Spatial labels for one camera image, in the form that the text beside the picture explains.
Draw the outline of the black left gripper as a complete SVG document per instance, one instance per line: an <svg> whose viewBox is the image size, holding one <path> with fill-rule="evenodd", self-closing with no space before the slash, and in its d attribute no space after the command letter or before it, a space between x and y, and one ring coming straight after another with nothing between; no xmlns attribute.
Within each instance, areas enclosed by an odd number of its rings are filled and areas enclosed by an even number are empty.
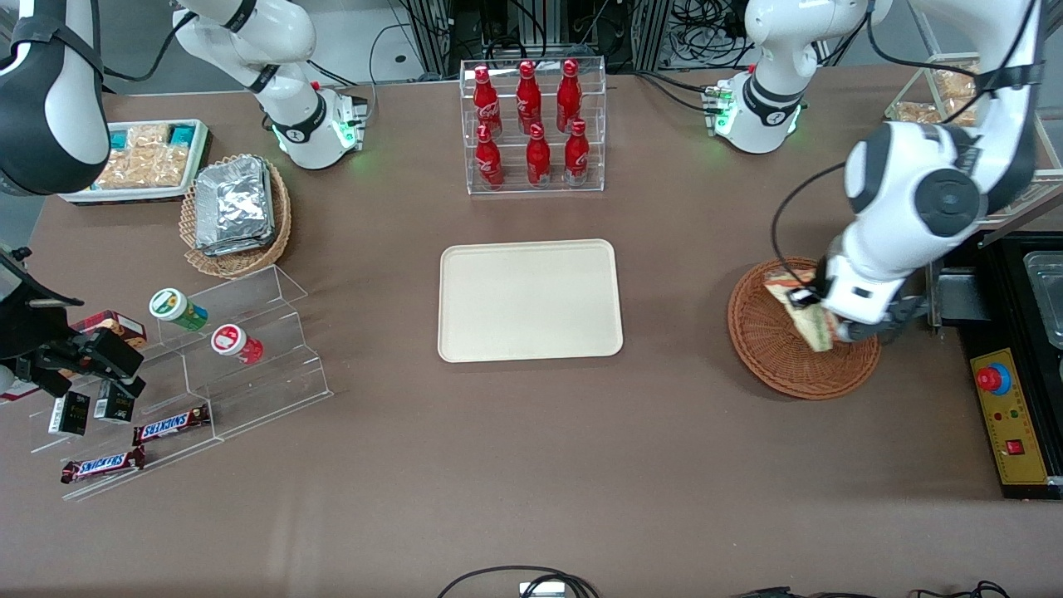
<svg viewBox="0 0 1063 598"><path fill-rule="evenodd" d="M808 306L819 304L821 294L819 292L830 291L832 276L829 272L830 255L824 254L816 263L812 287L795 287L789 291L789 303L793 309L806 309Z"/></svg>

